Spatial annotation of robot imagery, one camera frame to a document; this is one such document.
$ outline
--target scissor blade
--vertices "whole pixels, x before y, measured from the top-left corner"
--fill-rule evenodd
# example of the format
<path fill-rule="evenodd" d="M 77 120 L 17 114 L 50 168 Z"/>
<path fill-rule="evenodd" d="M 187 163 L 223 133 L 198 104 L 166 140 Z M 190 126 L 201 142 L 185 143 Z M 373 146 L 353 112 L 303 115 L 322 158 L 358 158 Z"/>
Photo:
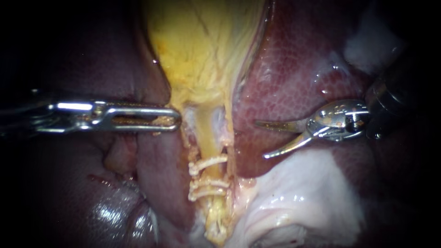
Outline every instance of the scissor blade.
<path fill-rule="evenodd" d="M 295 120 L 295 121 L 261 121 L 256 120 L 254 124 L 272 131 L 283 131 L 292 133 L 303 133 L 306 129 L 306 122 L 309 118 Z"/>
<path fill-rule="evenodd" d="M 296 149 L 299 149 L 300 147 L 303 147 L 308 142 L 310 142 L 312 139 L 313 139 L 313 136 L 308 131 L 305 131 L 305 132 L 301 133 L 299 136 L 297 136 L 297 138 L 295 138 L 290 143 L 284 145 L 283 147 L 281 147 L 275 151 L 264 154 L 263 157 L 264 158 L 273 158 L 276 156 L 283 155 L 287 152 L 294 151 Z"/>

